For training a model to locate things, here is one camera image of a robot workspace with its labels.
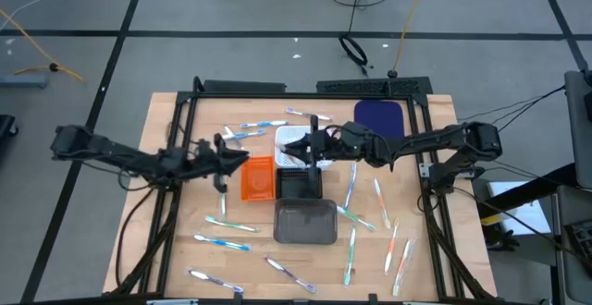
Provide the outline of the black rectangular cover plate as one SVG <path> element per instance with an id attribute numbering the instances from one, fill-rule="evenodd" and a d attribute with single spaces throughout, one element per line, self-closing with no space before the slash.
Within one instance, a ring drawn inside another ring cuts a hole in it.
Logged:
<path id="1" fill-rule="evenodd" d="M 286 91 L 284 83 L 215 79 L 206 80 L 203 88 L 206 92 L 283 93 Z"/>

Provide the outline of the grey translucent plastic bin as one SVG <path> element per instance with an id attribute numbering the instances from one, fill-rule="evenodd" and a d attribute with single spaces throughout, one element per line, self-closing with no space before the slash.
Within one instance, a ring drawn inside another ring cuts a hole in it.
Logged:
<path id="1" fill-rule="evenodd" d="M 279 199 L 273 238 L 282 244 L 331 245 L 338 238 L 337 205 L 323 199 Z"/>

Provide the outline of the orange plastic basket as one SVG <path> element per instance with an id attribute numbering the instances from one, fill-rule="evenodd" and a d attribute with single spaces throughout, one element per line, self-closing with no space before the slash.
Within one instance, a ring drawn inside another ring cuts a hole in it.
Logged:
<path id="1" fill-rule="evenodd" d="M 240 199 L 242 201 L 272 201 L 275 194 L 273 157 L 252 156 L 241 166 Z"/>

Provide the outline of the blue toothbrush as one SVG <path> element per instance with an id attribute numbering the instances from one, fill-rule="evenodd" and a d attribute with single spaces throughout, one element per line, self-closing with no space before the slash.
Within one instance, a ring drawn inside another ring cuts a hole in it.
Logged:
<path id="1" fill-rule="evenodd" d="M 254 132 L 237 132 L 234 134 L 229 135 L 229 139 L 232 140 L 241 140 L 241 139 L 245 139 L 245 138 L 250 138 L 250 137 L 256 137 L 256 136 L 262 136 L 265 134 L 265 130 L 264 129 L 258 129 Z"/>
<path id="2" fill-rule="evenodd" d="M 348 185 L 348 189 L 347 189 L 346 199 L 343 204 L 343 209 L 346 211 L 349 210 L 349 207 L 351 204 L 352 193 L 353 193 L 356 177 L 357 177 L 357 163 L 352 163 L 351 164 L 350 181 L 349 181 L 349 185 Z"/>
<path id="3" fill-rule="evenodd" d="M 289 121 L 287 121 L 287 120 L 259 121 L 259 122 L 240 124 L 240 128 L 276 127 L 276 126 L 284 126 L 284 125 L 288 125 L 288 124 L 289 124 Z"/>
<path id="4" fill-rule="evenodd" d="M 242 251 L 250 251 L 251 250 L 251 247 L 247 244 L 231 242 L 231 241 L 218 239 L 218 238 L 208 238 L 208 237 L 200 235 L 200 234 L 193 235 L 193 238 L 198 241 L 207 242 L 207 243 L 211 243 L 211 244 L 214 244 L 217 246 L 230 248 L 230 249 L 234 249 L 234 250 L 242 250 Z"/>

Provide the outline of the white paper sheet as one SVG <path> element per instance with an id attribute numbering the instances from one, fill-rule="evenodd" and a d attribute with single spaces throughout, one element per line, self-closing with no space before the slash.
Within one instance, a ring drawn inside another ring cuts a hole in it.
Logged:
<path id="1" fill-rule="evenodd" d="M 487 184 L 487 191 L 491 197 L 522 186 L 525 181 L 494 181 Z M 515 218 L 525 222 L 528 226 L 541 234 L 550 234 L 551 230 L 539 201 L 531 201 L 522 206 L 509 210 L 508 216 L 500 213 L 486 219 L 486 226 L 500 226 L 503 231 L 512 231 L 514 236 L 534 235 L 534 232 L 520 224 Z"/>

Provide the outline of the black perforated plate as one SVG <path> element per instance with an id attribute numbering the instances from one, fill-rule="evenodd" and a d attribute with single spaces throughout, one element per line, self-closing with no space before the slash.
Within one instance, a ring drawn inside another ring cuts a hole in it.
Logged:
<path id="1" fill-rule="evenodd" d="M 316 90 L 321 93 L 411 95 L 432 94 L 428 77 L 348 79 L 318 81 Z"/>

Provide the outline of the white perforated plastic basket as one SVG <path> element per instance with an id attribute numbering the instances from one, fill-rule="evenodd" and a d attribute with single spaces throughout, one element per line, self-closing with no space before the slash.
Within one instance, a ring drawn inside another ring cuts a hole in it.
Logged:
<path id="1" fill-rule="evenodd" d="M 285 154 L 280 145 L 300 140 L 310 132 L 309 126 L 281 126 L 276 130 L 274 159 L 277 168 L 306 168 L 307 165 L 296 157 Z"/>

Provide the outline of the black keyboard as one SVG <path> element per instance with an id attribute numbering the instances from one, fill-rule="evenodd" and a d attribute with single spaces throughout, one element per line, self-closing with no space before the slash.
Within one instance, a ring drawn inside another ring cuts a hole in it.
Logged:
<path id="1" fill-rule="evenodd" d="M 566 225 L 564 230 L 573 250 L 592 261 L 592 219 Z"/>

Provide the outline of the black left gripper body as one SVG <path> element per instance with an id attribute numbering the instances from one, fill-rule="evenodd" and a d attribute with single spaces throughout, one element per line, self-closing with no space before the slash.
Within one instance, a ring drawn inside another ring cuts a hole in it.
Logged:
<path id="1" fill-rule="evenodd" d="M 184 172 L 184 180 L 214 176 L 213 185 L 215 189 L 219 193 L 227 193 L 227 176 L 223 173 L 221 158 L 221 151 L 225 147 L 226 143 L 219 133 L 214 135 L 214 144 L 205 139 L 197 140 L 193 150 L 193 158 L 189 161 L 189 170 Z"/>

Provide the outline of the black wheeled stand foot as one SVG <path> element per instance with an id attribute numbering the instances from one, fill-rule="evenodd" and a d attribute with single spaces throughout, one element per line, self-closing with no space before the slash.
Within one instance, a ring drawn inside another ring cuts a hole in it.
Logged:
<path id="1" fill-rule="evenodd" d="M 0 140 L 14 137 L 18 133 L 16 118 L 11 115 L 0 115 Z"/>

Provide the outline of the black plastic basket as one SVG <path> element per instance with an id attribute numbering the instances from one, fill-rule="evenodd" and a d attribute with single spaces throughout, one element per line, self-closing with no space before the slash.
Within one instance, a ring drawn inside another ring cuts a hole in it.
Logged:
<path id="1" fill-rule="evenodd" d="M 279 168 L 276 171 L 277 199 L 322 199 L 322 174 L 315 170 L 314 178 L 310 177 L 308 168 Z"/>

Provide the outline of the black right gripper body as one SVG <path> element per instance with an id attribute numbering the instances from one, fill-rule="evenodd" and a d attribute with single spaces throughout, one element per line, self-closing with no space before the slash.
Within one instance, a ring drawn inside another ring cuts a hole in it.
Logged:
<path id="1" fill-rule="evenodd" d="M 319 160 L 346 161 L 351 160 L 351 157 L 346 152 L 340 139 L 332 137 L 325 129 L 318 127 L 317 116 L 310 116 L 310 130 L 308 179 L 310 183 L 316 183 L 318 181 L 317 162 Z"/>

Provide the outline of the grey metal floor base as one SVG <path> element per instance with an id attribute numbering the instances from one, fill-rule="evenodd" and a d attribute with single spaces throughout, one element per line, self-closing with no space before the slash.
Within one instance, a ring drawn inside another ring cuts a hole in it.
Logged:
<path id="1" fill-rule="evenodd" d="M 0 88 L 39 88 L 45 89 L 48 77 L 43 74 L 0 75 Z"/>

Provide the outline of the dark blue mat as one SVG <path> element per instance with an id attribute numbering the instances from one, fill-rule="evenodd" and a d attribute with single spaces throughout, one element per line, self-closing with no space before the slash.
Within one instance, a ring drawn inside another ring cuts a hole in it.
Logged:
<path id="1" fill-rule="evenodd" d="M 401 139 L 404 117 L 399 104 L 390 101 L 362 100 L 353 109 L 354 121 L 385 139 Z"/>

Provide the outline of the black glove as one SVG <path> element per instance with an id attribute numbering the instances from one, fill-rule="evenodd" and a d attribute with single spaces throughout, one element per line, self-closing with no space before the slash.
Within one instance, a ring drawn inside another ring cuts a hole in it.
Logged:
<path id="1" fill-rule="evenodd" d="M 505 231 L 500 225 L 484 226 L 483 231 L 490 251 L 515 251 L 520 246 L 513 237 L 513 231 Z"/>

